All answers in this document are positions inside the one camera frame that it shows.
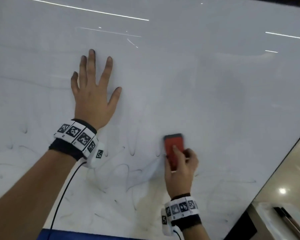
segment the tiled floor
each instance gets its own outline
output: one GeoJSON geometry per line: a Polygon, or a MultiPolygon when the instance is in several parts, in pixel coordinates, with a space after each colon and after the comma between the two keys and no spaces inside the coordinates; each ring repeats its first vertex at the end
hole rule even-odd
{"type": "Polygon", "coordinates": [[[300,141],[268,180],[254,202],[290,203],[300,210],[300,141]]]}

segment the black cable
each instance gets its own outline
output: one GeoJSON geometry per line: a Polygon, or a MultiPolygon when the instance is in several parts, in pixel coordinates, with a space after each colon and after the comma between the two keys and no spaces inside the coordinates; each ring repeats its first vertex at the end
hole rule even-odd
{"type": "Polygon", "coordinates": [[[50,239],[51,230],[52,230],[52,227],[53,227],[54,220],[56,219],[56,215],[57,215],[59,206],[60,206],[60,204],[61,204],[61,201],[62,201],[62,199],[63,199],[63,197],[64,197],[64,195],[65,195],[65,193],[66,193],[66,191],[67,191],[67,188],[68,188],[68,186],[69,186],[71,180],[73,179],[73,177],[74,177],[74,175],[76,174],[76,172],[78,171],[78,169],[79,169],[82,165],[84,165],[84,164],[86,164],[86,163],[87,163],[86,161],[83,162],[83,163],[81,163],[80,166],[79,166],[79,167],[75,170],[75,172],[72,174],[72,177],[70,178],[70,180],[69,180],[69,182],[68,182],[68,184],[67,184],[67,186],[66,186],[66,188],[65,188],[65,190],[64,190],[64,192],[63,192],[63,194],[62,194],[62,196],[61,196],[61,199],[60,199],[60,201],[59,201],[59,204],[58,204],[58,206],[56,207],[56,212],[54,213],[54,216],[53,216],[53,220],[52,220],[52,223],[51,223],[51,227],[50,227],[50,230],[49,230],[49,234],[48,234],[47,240],[50,239]]]}
{"type": "Polygon", "coordinates": [[[179,233],[176,230],[173,230],[173,232],[175,232],[178,235],[179,239],[181,240],[179,233]]]}

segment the forearm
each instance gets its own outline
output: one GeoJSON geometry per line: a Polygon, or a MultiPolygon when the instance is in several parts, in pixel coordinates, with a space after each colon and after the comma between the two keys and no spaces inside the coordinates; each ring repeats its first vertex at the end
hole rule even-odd
{"type": "Polygon", "coordinates": [[[76,161],[49,150],[0,198],[0,239],[36,239],[76,161]]]}
{"type": "Polygon", "coordinates": [[[188,229],[184,229],[183,232],[184,240],[209,240],[209,236],[204,229],[202,224],[190,227],[188,229]]]}

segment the wristband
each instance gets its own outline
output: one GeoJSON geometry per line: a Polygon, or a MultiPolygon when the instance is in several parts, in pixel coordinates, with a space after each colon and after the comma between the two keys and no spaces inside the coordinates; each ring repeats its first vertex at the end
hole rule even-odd
{"type": "Polygon", "coordinates": [[[75,160],[87,158],[98,144],[97,131],[87,122],[72,119],[54,133],[55,141],[49,150],[56,150],[72,156],[75,160]]]}
{"type": "Polygon", "coordinates": [[[166,236],[173,235],[173,227],[178,226],[181,231],[201,224],[199,209],[190,193],[172,198],[161,210],[162,231],[166,236]]]}

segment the finger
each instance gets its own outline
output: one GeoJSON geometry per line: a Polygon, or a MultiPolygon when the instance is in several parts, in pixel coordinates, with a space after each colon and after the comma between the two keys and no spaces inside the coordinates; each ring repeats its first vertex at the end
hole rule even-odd
{"type": "Polygon", "coordinates": [[[96,52],[93,49],[89,50],[87,77],[88,85],[96,84],[96,52]]]}
{"type": "Polygon", "coordinates": [[[72,93],[74,96],[79,92],[79,87],[78,87],[78,73],[73,72],[73,75],[71,77],[71,89],[72,93]]]}
{"type": "Polygon", "coordinates": [[[188,148],[186,151],[189,153],[188,167],[191,168],[192,171],[194,172],[199,165],[198,157],[196,153],[190,148],[188,148]]]}
{"type": "Polygon", "coordinates": [[[103,73],[99,81],[99,86],[104,88],[105,90],[107,90],[108,87],[109,78],[112,71],[112,64],[113,64],[112,58],[109,56],[107,62],[105,63],[105,68],[103,70],[103,73]]]}
{"type": "Polygon", "coordinates": [[[79,70],[79,86],[85,88],[87,86],[87,57],[81,56],[79,70]]]}
{"type": "Polygon", "coordinates": [[[186,158],[184,156],[184,154],[182,152],[180,152],[180,150],[176,147],[176,145],[172,146],[173,152],[176,155],[176,157],[178,158],[178,167],[183,167],[186,165],[186,158]]]}
{"type": "Polygon", "coordinates": [[[122,87],[117,87],[111,95],[111,98],[108,103],[109,113],[113,115],[116,111],[116,107],[120,98],[122,87]]]}
{"type": "Polygon", "coordinates": [[[166,158],[164,161],[164,179],[166,182],[170,180],[171,175],[172,172],[171,172],[170,164],[168,158],[166,158]]]}

